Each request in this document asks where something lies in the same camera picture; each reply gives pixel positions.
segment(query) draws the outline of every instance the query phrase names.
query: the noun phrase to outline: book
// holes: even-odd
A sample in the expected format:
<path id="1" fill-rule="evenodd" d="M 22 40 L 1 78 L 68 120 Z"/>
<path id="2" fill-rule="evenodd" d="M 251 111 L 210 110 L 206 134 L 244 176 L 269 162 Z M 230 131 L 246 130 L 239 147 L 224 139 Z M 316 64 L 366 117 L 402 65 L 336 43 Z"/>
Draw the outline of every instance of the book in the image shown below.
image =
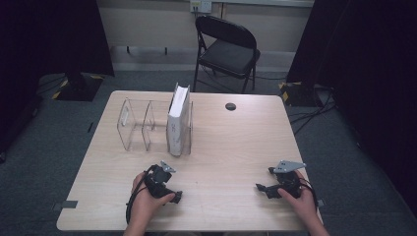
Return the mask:
<path id="1" fill-rule="evenodd" d="M 168 111 L 166 139 L 172 155 L 181 155 L 190 122 L 190 87 L 175 87 Z"/>

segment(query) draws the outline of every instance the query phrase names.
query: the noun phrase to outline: chair backrest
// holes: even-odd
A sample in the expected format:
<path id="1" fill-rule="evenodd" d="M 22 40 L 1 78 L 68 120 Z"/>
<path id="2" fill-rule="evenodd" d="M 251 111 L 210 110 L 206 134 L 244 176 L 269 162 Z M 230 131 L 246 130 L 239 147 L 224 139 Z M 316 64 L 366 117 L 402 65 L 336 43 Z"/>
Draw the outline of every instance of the chair backrest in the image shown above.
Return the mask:
<path id="1" fill-rule="evenodd" d="M 255 37 L 244 27 L 212 16 L 200 16 L 196 19 L 196 28 L 208 36 L 248 48 L 257 48 Z"/>

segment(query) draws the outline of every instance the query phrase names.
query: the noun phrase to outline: hand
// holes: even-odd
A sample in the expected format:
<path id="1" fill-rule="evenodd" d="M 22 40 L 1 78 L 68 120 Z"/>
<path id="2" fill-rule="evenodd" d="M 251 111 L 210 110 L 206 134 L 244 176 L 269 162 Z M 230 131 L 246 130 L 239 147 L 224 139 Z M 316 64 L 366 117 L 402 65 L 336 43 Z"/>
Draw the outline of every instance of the hand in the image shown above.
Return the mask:
<path id="1" fill-rule="evenodd" d="M 135 191 L 144 176 L 145 172 L 136 176 L 133 181 L 132 193 Z M 145 183 L 142 183 L 139 188 L 141 191 L 133 201 L 130 222 L 124 235 L 143 235 L 147 229 L 148 223 L 157 210 L 161 206 L 169 203 L 175 197 L 175 194 L 172 193 L 160 199 L 156 199 L 149 193 L 148 189 L 144 189 L 145 187 Z"/>
<path id="2" fill-rule="evenodd" d="M 301 183 L 306 184 L 306 181 L 303 180 L 304 176 L 298 170 L 295 172 L 301 179 Z M 306 225 L 310 235 L 329 235 L 317 215 L 313 193 L 306 187 L 301 187 L 300 192 L 300 198 L 295 199 L 284 189 L 278 189 L 278 193 L 292 205 L 297 216 Z"/>

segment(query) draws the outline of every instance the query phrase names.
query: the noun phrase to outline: chair seat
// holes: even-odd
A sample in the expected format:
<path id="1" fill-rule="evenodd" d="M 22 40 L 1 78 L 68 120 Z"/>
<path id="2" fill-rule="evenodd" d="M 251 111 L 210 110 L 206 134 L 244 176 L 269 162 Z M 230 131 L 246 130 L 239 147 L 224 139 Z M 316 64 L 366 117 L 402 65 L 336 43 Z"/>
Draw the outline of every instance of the chair seat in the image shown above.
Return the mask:
<path id="1" fill-rule="evenodd" d="M 199 58 L 199 63 L 225 74 L 245 78 L 253 68 L 253 51 L 251 48 L 217 40 Z M 257 61 L 260 55 L 261 52 L 257 49 Z"/>

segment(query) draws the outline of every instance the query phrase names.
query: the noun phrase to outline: black backdrop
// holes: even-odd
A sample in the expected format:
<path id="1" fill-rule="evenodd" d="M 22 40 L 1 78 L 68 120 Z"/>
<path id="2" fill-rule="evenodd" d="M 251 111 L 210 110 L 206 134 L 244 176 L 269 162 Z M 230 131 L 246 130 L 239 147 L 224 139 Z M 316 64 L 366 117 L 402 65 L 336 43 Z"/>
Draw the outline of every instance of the black backdrop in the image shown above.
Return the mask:
<path id="1" fill-rule="evenodd" d="M 361 148 L 415 215 L 416 12 L 416 1 L 316 0 L 288 74 L 288 82 L 334 88 Z"/>
<path id="2" fill-rule="evenodd" d="M 1 152 L 38 99 L 39 79 L 69 70 L 114 76 L 95 0 L 1 1 Z"/>

